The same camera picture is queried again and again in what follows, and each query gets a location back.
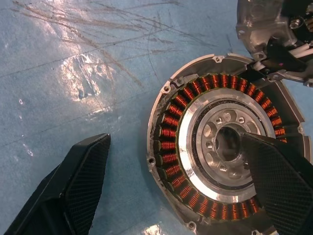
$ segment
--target metal hub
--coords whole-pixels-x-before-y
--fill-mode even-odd
[[[234,203],[256,194],[240,154],[243,132],[275,137],[266,112],[242,92],[225,88],[210,91],[186,110],[178,141],[182,167],[209,198]]]

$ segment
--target carbon fiber texture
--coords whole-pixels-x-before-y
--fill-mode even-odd
[[[258,198],[280,235],[310,235],[313,190],[311,164],[275,139],[242,136]]]

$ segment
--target motor assembly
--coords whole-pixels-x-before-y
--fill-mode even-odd
[[[232,234],[235,226],[251,234],[271,227],[241,154],[240,134],[277,138],[311,157],[303,117],[286,87],[281,81],[254,84],[245,72],[251,62],[235,54],[200,57],[166,82],[151,112],[149,170],[196,233],[232,227]]]

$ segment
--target blue work surface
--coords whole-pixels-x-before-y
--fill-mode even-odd
[[[235,0],[2,0],[0,234],[70,147],[111,133],[91,235],[190,234],[146,165],[161,86],[187,62],[228,52]],[[313,134],[312,90],[288,82]]]

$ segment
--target metal bracket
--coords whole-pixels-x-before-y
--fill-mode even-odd
[[[270,73],[267,76],[268,82],[277,82],[282,79],[287,79],[287,80],[294,81],[294,82],[300,82],[300,83],[303,83],[304,86],[313,87],[313,78],[305,79],[299,76],[294,76],[291,74],[291,72],[288,72],[286,70],[279,70],[277,72]]]

